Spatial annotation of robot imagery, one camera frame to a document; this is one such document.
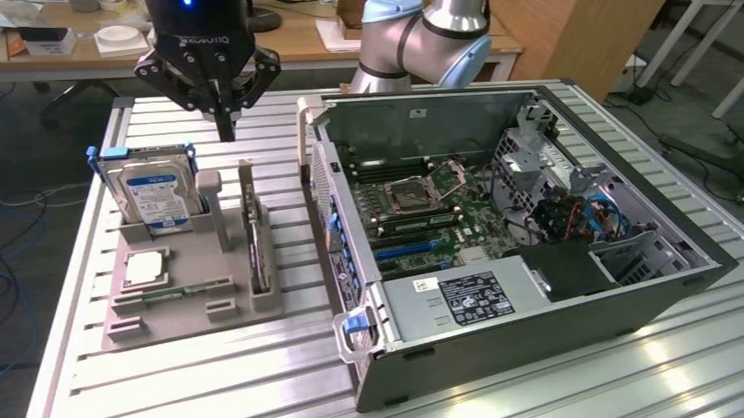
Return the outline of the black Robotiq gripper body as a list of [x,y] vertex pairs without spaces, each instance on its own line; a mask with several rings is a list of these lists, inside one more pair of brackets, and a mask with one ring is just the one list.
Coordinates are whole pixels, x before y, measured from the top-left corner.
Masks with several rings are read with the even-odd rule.
[[197,84],[194,65],[206,80],[250,86],[245,67],[255,53],[245,1],[147,1],[155,30],[154,50],[144,56],[144,80],[156,86],[177,71]]

